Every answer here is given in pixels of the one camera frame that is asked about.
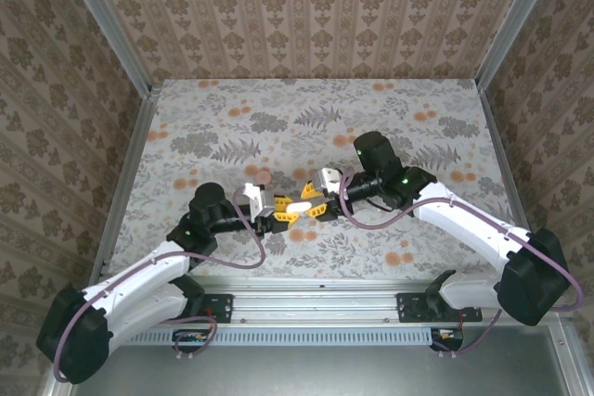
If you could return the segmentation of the floral table cover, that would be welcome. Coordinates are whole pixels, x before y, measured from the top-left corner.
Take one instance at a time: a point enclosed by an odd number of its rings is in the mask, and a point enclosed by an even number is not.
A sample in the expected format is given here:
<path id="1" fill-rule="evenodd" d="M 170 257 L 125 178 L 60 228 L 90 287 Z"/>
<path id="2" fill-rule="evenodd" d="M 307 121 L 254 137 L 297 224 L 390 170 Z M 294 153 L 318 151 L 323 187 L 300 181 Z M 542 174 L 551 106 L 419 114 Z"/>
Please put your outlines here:
<path id="1" fill-rule="evenodd" d="M 231 195 L 270 171 L 267 189 L 298 197 L 323 167 L 360 169 L 355 139 L 386 136 L 406 166 L 434 174 L 494 215 L 509 213 L 476 84 L 461 80 L 221 80 L 166 82 L 136 172 L 109 270 L 155 249 L 187 212 L 196 189 L 216 182 Z M 255 269 L 204 264 L 198 275 L 431 280 L 448 269 L 483 273 L 489 263 L 432 224 L 387 219 L 381 200 L 361 202 L 352 221 L 302 217 L 262 243 Z M 244 232 L 217 238 L 215 259 L 253 264 Z"/>

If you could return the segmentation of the black connector board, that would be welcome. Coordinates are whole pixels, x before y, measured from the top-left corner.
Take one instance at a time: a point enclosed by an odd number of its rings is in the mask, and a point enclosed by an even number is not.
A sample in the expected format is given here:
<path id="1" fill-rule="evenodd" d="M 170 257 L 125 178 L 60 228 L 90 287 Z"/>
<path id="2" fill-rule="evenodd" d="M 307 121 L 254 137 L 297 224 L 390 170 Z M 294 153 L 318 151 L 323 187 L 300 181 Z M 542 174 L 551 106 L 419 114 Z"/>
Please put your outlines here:
<path id="1" fill-rule="evenodd" d="M 464 341 L 463 331 L 459 328 L 432 328 L 430 348 L 437 352 L 458 351 Z"/>
<path id="2" fill-rule="evenodd" d="M 173 333 L 173 349 L 178 358 L 192 358 L 200 354 L 212 341 L 212 329 L 176 330 Z"/>

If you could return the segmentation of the grey metal sheet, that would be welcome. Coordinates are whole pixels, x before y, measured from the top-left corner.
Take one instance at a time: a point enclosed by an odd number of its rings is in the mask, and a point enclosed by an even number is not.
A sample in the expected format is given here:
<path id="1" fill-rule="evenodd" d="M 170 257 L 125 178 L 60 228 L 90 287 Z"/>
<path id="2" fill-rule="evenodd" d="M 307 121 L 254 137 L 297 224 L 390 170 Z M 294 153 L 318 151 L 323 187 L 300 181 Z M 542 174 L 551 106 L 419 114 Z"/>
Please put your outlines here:
<path id="1" fill-rule="evenodd" d="M 472 351 L 421 346 L 211 347 L 178 359 L 125 347 L 79 385 L 42 396 L 594 396 L 572 326 L 498 326 Z"/>

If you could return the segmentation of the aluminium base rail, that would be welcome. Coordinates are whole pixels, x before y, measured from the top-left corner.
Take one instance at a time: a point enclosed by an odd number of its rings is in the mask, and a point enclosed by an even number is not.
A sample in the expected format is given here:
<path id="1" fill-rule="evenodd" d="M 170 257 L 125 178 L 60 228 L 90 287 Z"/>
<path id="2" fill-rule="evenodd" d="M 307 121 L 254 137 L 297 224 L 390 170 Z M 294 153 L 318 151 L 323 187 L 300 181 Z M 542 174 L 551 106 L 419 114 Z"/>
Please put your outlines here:
<path id="1" fill-rule="evenodd" d="M 134 293 L 113 291 L 104 313 L 111 332 L 126 327 L 133 331 L 151 328 L 153 311 L 148 299 L 199 292 L 231 294 L 233 311 L 228 324 L 364 324 L 401 323 L 396 295 L 422 293 L 426 285 L 414 281 L 361 281 L 350 279 L 268 279 L 238 277 L 195 277 L 183 275 L 168 283 L 145 285 Z M 162 324 L 213 324 L 211 317 L 192 317 Z"/>

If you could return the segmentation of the aluminium side rail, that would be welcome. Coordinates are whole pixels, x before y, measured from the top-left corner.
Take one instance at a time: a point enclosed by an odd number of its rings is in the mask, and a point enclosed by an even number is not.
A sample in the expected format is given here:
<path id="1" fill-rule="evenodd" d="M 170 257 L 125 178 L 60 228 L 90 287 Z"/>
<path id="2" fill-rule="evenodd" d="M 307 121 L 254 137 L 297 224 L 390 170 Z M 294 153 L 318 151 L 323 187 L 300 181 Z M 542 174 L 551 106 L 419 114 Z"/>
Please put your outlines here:
<path id="1" fill-rule="evenodd" d="M 486 128 L 490 133 L 490 138 L 493 145 L 493 150 L 497 158 L 497 165 L 501 174 L 500 183 L 505 187 L 506 200 L 510 209 L 509 213 L 504 211 L 497 211 L 494 217 L 500 221 L 503 221 L 506 225 L 513 225 L 529 230 L 531 228 L 523 210 L 523 204 L 521 202 L 512 171 L 506 156 L 505 148 L 502 144 L 501 137 L 499 135 L 496 120 L 493 116 L 492 110 L 489 106 L 489 102 L 484 90 L 479 89 L 478 94 L 483 107 L 483 112 L 486 121 Z"/>
<path id="2" fill-rule="evenodd" d="M 161 84 L 153 85 L 141 101 L 130 143 L 123 161 L 110 212 L 97 249 L 89 285 L 99 282 L 109 270 L 110 259 L 120 233 L 126 206 L 136 178 L 136 172 L 149 134 L 150 125 L 161 95 Z"/>

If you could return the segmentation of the aluminium corner post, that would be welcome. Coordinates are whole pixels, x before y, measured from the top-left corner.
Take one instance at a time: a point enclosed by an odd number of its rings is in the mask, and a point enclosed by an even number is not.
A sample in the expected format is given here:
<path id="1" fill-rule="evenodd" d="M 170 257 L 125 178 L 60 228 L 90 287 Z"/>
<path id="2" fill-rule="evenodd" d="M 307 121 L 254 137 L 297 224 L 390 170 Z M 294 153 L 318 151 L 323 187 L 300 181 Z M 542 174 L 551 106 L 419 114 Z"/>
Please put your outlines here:
<path id="1" fill-rule="evenodd" d="M 150 96 L 152 81 L 136 54 L 132 41 L 126 36 L 115 10 L 108 0 L 84 0 L 111 49 L 122 64 L 129 80 L 142 100 Z"/>
<path id="2" fill-rule="evenodd" d="M 511 46 L 518 37 L 528 16 L 535 7 L 537 0 L 513 0 L 506 18 L 495 36 L 484 60 L 477 71 L 475 81 L 480 93 L 484 93 L 495 75 Z"/>

